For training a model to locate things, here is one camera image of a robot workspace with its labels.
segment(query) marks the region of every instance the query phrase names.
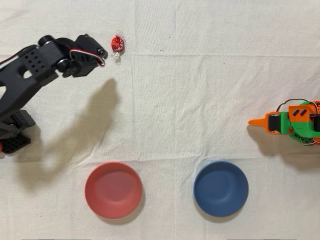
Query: blue bowl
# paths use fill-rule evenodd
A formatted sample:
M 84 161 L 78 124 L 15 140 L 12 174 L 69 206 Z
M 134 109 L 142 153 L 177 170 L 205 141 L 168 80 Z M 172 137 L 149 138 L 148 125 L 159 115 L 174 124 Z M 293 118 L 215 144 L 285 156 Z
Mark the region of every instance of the blue bowl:
M 241 169 L 228 161 L 214 161 L 196 176 L 193 195 L 198 206 L 214 217 L 234 214 L 246 203 L 249 184 Z

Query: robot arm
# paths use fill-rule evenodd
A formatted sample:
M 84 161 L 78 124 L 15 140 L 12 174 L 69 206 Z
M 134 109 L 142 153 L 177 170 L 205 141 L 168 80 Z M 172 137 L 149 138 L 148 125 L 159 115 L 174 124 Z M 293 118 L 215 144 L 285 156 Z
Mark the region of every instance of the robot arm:
M 23 48 L 0 68 L 0 87 L 6 91 L 0 99 L 0 141 L 2 151 L 14 153 L 30 143 L 30 139 L 21 132 L 35 125 L 31 116 L 21 108 L 45 85 L 52 82 L 62 73 L 69 76 L 87 76 L 94 68 L 104 67 L 107 51 L 89 35 L 80 35 L 75 41 L 68 38 L 53 38 L 50 35 L 38 41 L 39 46 Z M 31 76 L 24 77 L 29 71 Z
M 288 111 L 280 107 L 292 100 L 302 100 L 300 104 L 289 105 Z M 249 120 L 249 125 L 263 127 L 267 133 L 288 134 L 305 146 L 320 145 L 320 101 L 304 98 L 288 99 L 276 111 L 267 112 L 263 118 Z

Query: orange robot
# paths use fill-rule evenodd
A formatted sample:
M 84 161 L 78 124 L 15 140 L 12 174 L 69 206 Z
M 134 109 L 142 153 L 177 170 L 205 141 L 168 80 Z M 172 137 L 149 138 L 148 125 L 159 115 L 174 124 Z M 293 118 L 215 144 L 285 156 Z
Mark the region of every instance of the orange robot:
M 292 100 L 302 100 L 298 105 L 289 105 L 288 111 L 280 107 Z M 320 101 L 304 98 L 289 99 L 270 111 L 263 118 L 249 120 L 249 125 L 263 127 L 269 134 L 289 134 L 303 145 L 320 145 Z

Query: white wire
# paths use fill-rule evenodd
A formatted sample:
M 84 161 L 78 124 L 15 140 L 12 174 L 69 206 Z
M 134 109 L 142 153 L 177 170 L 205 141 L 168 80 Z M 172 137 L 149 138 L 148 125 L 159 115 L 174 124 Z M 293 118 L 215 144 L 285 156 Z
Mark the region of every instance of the white wire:
M 314 137 L 312 139 L 315 143 L 320 144 L 320 141 L 316 141 Z
M 315 141 L 314 139 L 313 139 L 314 142 L 311 142 L 311 143 L 303 143 L 301 137 L 300 137 L 300 141 L 301 141 L 302 145 L 313 145 L 313 144 L 316 143 L 316 141 Z
M 80 50 L 80 49 L 70 49 L 70 51 L 69 51 L 69 56 L 70 56 L 71 59 L 73 59 L 73 57 L 72 57 L 72 52 L 87 54 L 87 55 L 96 57 L 96 58 L 99 59 L 99 60 L 101 61 L 101 63 L 102 63 L 102 65 L 99 64 L 99 63 L 98 63 L 98 65 L 99 65 L 100 67 L 102 67 L 102 68 L 105 66 L 105 60 L 104 60 L 101 56 L 99 56 L 99 55 L 97 55 L 97 54 L 90 53 L 90 52 L 87 52 L 87 51 L 84 51 L 84 50 L 82 51 L 82 50 Z

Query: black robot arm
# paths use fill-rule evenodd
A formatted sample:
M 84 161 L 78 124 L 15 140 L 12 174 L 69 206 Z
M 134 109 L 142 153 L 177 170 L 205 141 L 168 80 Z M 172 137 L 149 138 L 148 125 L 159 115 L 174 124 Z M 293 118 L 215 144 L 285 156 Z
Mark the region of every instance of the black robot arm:
M 14 153 L 30 143 L 22 131 L 34 126 L 31 116 L 21 108 L 45 85 L 58 78 L 87 76 L 94 68 L 104 67 L 107 51 L 89 35 L 80 35 L 75 41 L 54 39 L 47 35 L 38 41 L 39 46 L 23 48 L 17 58 L 0 68 L 0 87 L 6 91 L 0 99 L 0 149 Z

